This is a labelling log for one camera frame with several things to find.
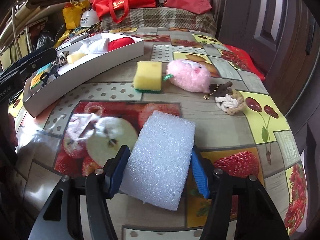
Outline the yellow tissue pack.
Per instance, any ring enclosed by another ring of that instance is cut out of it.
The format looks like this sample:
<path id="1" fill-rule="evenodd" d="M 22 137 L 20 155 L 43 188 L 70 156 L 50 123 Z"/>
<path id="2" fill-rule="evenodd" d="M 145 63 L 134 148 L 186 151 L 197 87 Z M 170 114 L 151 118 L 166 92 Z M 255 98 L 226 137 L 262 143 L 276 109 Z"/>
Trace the yellow tissue pack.
<path id="1" fill-rule="evenodd" d="M 42 82 L 40 81 L 40 76 L 44 72 L 49 72 L 51 66 L 52 64 L 49 63 L 44 67 L 40 68 L 35 74 L 33 74 L 33 77 L 31 78 L 30 89 L 41 88 Z"/>

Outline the leopard print scrunchie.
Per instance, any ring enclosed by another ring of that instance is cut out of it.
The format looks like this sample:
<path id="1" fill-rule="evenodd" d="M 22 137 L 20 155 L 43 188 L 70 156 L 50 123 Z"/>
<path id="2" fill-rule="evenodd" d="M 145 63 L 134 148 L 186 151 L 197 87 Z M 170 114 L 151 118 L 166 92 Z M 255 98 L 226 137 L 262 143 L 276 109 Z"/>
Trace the leopard print scrunchie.
<path id="1" fill-rule="evenodd" d="M 52 65 L 62 67 L 67 63 L 67 56 L 69 55 L 69 51 L 63 51 L 52 62 Z"/>

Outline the white foam block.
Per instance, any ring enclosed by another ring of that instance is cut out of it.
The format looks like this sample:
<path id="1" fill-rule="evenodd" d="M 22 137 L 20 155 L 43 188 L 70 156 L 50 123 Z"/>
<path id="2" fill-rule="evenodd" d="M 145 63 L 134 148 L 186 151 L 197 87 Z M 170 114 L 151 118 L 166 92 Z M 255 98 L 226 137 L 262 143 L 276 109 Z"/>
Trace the white foam block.
<path id="1" fill-rule="evenodd" d="M 195 123 L 154 111 L 144 123 L 120 190 L 145 203 L 178 209 L 194 146 Z"/>

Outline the red plush apple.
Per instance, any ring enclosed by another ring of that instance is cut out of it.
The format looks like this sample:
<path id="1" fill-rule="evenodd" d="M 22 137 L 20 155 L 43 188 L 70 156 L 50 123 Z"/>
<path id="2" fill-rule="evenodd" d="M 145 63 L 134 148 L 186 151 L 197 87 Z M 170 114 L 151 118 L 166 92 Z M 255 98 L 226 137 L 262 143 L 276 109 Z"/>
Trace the red plush apple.
<path id="1" fill-rule="evenodd" d="M 135 43 L 134 39 L 131 37 L 122 37 L 116 40 L 113 40 L 108 43 L 107 49 L 108 51 L 113 51 L 115 49 L 130 45 Z"/>

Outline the braided rope toy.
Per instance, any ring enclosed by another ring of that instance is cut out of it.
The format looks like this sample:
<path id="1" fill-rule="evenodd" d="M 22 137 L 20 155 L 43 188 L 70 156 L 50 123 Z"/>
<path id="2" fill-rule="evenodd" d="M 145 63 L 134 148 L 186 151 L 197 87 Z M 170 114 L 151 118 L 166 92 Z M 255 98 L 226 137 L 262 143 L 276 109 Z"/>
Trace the braided rope toy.
<path id="1" fill-rule="evenodd" d="M 212 83 L 209 87 L 209 97 L 213 98 L 216 106 L 228 115 L 235 115 L 243 111 L 246 103 L 243 95 L 232 88 L 233 83 L 228 81 L 223 84 Z"/>

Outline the yellow sponge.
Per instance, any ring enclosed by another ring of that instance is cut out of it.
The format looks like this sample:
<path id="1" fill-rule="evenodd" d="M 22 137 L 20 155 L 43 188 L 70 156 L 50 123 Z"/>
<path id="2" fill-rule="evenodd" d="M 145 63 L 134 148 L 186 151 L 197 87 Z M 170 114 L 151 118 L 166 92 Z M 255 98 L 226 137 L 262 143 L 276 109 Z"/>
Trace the yellow sponge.
<path id="1" fill-rule="evenodd" d="M 162 63 L 158 61 L 137 62 L 133 87 L 136 90 L 160 92 L 162 88 Z"/>

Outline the pink plush pig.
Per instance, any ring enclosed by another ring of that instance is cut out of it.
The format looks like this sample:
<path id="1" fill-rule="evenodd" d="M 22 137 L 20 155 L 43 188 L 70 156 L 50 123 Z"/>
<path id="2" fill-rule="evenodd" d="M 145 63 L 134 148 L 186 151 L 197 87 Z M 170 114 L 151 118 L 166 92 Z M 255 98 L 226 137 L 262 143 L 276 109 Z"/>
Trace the pink plush pig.
<path id="1" fill-rule="evenodd" d="M 188 92 L 204 93 L 210 92 L 210 71 L 202 64 L 190 60 L 172 60 L 167 65 L 166 75 L 169 81 Z"/>

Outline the white cardboard tray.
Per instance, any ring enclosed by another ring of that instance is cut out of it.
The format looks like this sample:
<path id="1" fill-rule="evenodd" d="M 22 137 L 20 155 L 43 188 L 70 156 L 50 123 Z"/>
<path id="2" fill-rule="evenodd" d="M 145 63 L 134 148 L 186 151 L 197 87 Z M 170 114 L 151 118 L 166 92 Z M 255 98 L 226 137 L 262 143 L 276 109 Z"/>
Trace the white cardboard tray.
<path id="1" fill-rule="evenodd" d="M 109 38 L 110 42 L 126 35 L 100 33 L 85 39 L 98 40 Z M 43 110 L 50 106 L 57 99 L 70 92 L 78 85 L 91 78 L 119 65 L 130 61 L 144 54 L 144 41 L 141 38 L 133 37 L 135 43 L 108 51 L 104 54 L 84 54 L 83 57 L 73 63 L 67 63 L 58 69 L 59 77 L 51 76 L 48 83 L 32 92 L 30 90 L 31 79 L 28 79 L 24 86 L 23 106 L 33 117 L 38 116 Z M 80 53 L 81 41 L 58 50 L 57 53 L 69 51 L 71 54 Z"/>

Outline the yellow shopping bag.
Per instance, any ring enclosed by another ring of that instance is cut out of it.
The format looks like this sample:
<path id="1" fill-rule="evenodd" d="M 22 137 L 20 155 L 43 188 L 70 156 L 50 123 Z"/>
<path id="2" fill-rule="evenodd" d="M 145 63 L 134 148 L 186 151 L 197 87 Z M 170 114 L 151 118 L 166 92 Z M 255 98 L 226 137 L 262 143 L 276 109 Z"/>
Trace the yellow shopping bag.
<path id="1" fill-rule="evenodd" d="M 67 30 L 73 30 L 80 26 L 80 20 L 83 13 L 89 9 L 89 0 L 82 2 L 70 0 L 63 8 L 62 14 L 65 20 Z"/>

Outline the white safety helmet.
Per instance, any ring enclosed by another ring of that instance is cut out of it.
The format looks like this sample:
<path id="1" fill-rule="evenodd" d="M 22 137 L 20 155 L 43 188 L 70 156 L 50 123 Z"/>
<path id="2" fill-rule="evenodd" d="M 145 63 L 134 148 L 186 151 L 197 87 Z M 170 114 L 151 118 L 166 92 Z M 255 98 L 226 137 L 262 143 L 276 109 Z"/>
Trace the white safety helmet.
<path id="1" fill-rule="evenodd" d="M 87 10 L 81 16 L 80 27 L 81 28 L 88 28 L 88 27 L 91 27 L 99 22 L 100 22 L 100 20 L 99 20 L 99 17 L 97 16 L 97 13 L 93 9 Z"/>

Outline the red tote bag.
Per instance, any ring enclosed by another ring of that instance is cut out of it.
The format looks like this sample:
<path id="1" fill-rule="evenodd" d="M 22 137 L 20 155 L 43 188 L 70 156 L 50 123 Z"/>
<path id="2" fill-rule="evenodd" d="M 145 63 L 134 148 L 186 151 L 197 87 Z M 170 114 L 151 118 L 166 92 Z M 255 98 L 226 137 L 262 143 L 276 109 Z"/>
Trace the red tote bag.
<path id="1" fill-rule="evenodd" d="M 156 0 L 94 0 L 92 7 L 101 20 L 110 15 L 114 23 L 121 23 L 130 9 L 154 8 Z"/>

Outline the fruit pattern tablecloth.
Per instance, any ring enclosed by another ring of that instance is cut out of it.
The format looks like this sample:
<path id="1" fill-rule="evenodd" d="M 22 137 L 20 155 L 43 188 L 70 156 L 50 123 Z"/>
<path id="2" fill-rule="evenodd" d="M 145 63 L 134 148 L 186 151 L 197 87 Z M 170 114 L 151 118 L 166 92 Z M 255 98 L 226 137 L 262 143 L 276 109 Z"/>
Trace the fruit pattern tablecloth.
<path id="1" fill-rule="evenodd" d="M 255 174 L 278 209 L 289 235 L 305 229 L 307 189 L 303 163 L 285 117 L 254 73 L 237 68 L 222 55 L 226 47 L 212 35 L 168 28 L 140 28 L 144 54 L 94 77 L 65 94 L 38 117 L 21 107 L 16 118 L 18 161 L 10 185 L 30 218 L 39 214 L 64 175 L 85 176 L 115 156 L 118 146 L 132 147 L 155 124 L 155 150 L 135 175 L 144 199 L 124 177 L 121 193 L 107 202 L 119 239 L 198 239 L 210 200 L 199 193 L 192 175 L 174 197 L 183 161 L 165 153 L 162 143 L 180 147 L 195 129 L 194 142 L 204 158 L 231 174 Z M 140 61 L 168 63 L 194 59 L 206 65 L 212 83 L 231 82 L 244 97 L 244 109 L 225 113 L 214 98 L 165 81 L 158 93 L 134 89 Z"/>

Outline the plaid blanket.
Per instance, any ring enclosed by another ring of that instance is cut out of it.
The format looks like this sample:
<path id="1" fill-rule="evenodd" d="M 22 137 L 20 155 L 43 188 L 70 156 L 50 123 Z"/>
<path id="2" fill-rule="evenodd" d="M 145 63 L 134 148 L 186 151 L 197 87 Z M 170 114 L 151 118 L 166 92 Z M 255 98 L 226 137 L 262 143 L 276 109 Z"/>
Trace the plaid blanket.
<path id="1" fill-rule="evenodd" d="M 175 8 L 138 8 L 131 9 L 120 23 L 115 23 L 110 15 L 101 20 L 100 29 L 112 30 L 120 28 L 184 28 L 216 34 L 217 24 L 210 12 L 197 15 Z"/>

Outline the brown wooden door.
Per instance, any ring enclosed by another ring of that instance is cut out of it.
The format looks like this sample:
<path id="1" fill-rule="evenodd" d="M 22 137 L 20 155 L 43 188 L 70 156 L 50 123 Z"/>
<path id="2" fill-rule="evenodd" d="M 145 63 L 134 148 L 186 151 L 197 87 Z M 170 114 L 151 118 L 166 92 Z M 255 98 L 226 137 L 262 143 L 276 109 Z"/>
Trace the brown wooden door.
<path id="1" fill-rule="evenodd" d="M 319 37 L 314 18 L 302 0 L 287 0 L 280 42 L 264 82 L 280 112 L 294 107 L 317 57 Z"/>

